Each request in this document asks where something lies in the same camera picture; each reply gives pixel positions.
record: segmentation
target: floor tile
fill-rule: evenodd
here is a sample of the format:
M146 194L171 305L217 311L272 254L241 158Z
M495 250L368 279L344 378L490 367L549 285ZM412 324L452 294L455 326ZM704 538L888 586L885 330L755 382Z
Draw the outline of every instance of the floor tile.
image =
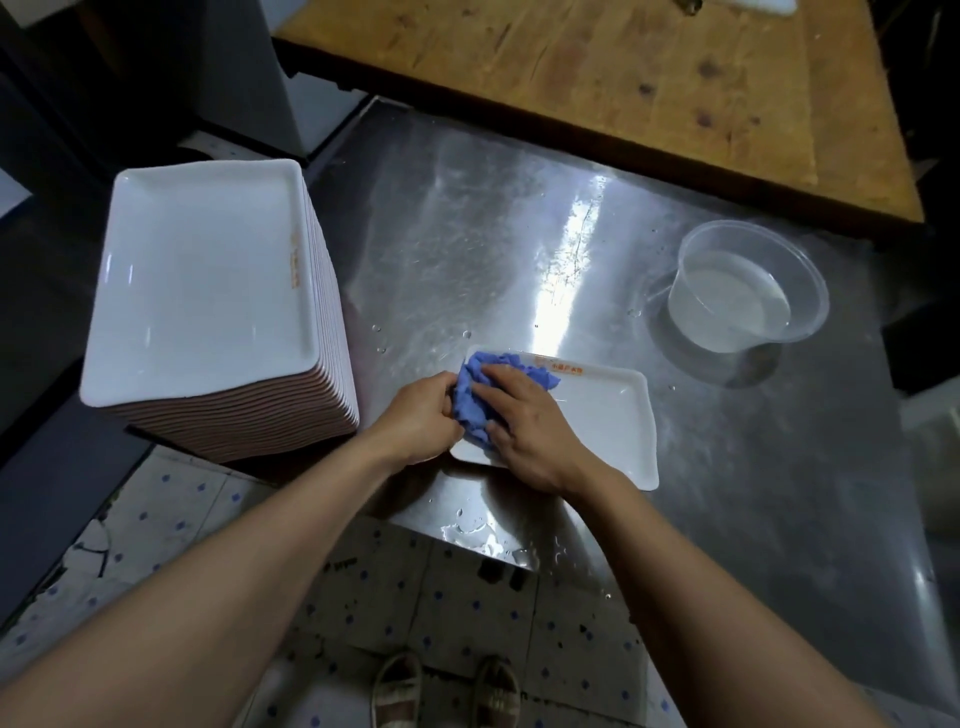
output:
M646 664L646 714L641 721L647 728L684 728L684 719L667 692L653 661L647 657Z
M259 505L268 497L276 493L276 488L247 478L227 478L224 487L213 501L213 507L206 515L206 519L197 533L197 540L204 539L215 533L251 508Z
M929 728L926 710L916 703L874 688L861 690L894 728Z
M186 550L197 536L224 473L151 453L110 506L104 576L136 584Z
M19 674L129 588L123 582L67 570L36 596L0 640L0 684Z
M473 684L450 675L423 677L420 725L424 728L469 728Z
M399 651L410 632L429 544L406 528L358 516L294 624L381 655Z
M288 642L267 668L244 728L357 728L370 725L373 678L382 659L313 637Z
M522 679L537 575L434 542L408 644L423 663L472 679L488 655Z
M640 723L646 650L625 604L542 579L524 689L575 708Z
M600 728L624 725L627 724L535 697L524 700L520 706L519 728Z

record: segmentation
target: person's left hand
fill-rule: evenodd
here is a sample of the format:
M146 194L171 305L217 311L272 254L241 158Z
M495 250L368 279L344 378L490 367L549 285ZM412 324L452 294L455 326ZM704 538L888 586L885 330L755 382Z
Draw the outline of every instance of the person's left hand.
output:
M364 435L382 444L396 460L396 470L445 452L464 436L450 417L452 372L440 372L401 387L386 411Z

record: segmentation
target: hand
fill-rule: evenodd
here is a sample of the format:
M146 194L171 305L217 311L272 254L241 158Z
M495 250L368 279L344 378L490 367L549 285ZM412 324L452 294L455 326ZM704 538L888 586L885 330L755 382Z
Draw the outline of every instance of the hand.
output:
M510 426L490 421L487 432L513 473L538 491L575 496L587 471L602 461L573 434L550 393L523 372L506 364L483 367L503 387L473 383L473 392Z
M464 429L450 417L448 390L456 382L452 372L440 372L401 387L364 433L387 449L396 471L436 457L464 436Z

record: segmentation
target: shoe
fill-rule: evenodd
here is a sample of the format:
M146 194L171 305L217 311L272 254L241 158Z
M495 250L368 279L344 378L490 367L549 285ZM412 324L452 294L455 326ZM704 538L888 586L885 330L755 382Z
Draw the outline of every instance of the shoe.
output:
M413 652L400 652L387 660L373 680L370 725L373 728L417 728L423 666Z
M477 670L470 728L516 728L520 723L520 684L499 657L488 657Z

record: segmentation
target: stack of white plates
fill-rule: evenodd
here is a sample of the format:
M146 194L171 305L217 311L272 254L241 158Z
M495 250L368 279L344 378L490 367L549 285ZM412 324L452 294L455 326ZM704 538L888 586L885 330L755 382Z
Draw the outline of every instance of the stack of white plates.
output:
M356 429L340 293L295 162L117 177L80 395L217 462Z

